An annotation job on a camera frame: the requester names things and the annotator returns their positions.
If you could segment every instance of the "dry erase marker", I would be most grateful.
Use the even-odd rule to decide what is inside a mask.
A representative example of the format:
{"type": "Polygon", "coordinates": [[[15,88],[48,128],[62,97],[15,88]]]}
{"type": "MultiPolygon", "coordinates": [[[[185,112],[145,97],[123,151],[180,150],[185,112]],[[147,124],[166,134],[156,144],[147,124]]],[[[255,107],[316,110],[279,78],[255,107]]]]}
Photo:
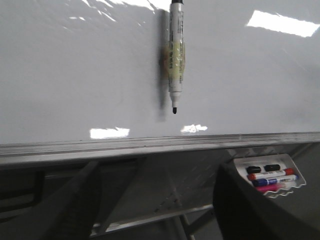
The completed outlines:
{"type": "Polygon", "coordinates": [[[257,189],[261,193],[265,193],[268,191],[276,192],[279,189],[289,189],[295,186],[297,186],[297,183],[295,181],[288,181],[288,182],[282,182],[274,185],[257,186],[255,189],[257,189]]]}
{"type": "Polygon", "coordinates": [[[285,175],[292,175],[294,174],[294,170],[292,168],[287,168],[285,170],[279,171],[268,171],[268,172],[261,172],[261,173],[251,173],[248,175],[248,179],[250,181],[256,179],[265,179],[265,178],[273,178],[273,177],[280,177],[285,175]]]}
{"type": "Polygon", "coordinates": [[[287,175],[287,176],[276,176],[272,178],[262,178],[253,180],[252,184],[255,187],[262,187],[267,185],[279,184],[282,182],[292,182],[298,179],[297,175],[287,175]]]}
{"type": "Polygon", "coordinates": [[[173,113],[177,113],[178,101],[182,92],[185,68],[184,11],[183,0],[172,0],[170,5],[169,39],[169,92],[173,113]]]}

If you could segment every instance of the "white plastic tray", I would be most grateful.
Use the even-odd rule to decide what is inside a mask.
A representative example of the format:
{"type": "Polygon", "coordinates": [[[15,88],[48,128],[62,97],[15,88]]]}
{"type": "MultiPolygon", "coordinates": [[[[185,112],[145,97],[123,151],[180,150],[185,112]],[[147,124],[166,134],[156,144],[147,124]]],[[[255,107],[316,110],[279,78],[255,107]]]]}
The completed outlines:
{"type": "Polygon", "coordinates": [[[266,171],[264,169],[264,166],[270,164],[279,164],[281,170],[293,168],[294,174],[298,176],[298,179],[295,181],[296,186],[292,186],[288,189],[280,188],[278,191],[267,191],[264,193],[264,195],[268,198],[275,199],[278,196],[287,196],[288,194],[292,194],[294,192],[294,189],[299,189],[302,186],[307,185],[305,178],[302,176],[294,161],[288,154],[235,158],[233,162],[241,177],[246,180],[252,187],[253,184],[247,178],[247,167],[259,166],[261,168],[261,173],[265,173],[266,171]]]}

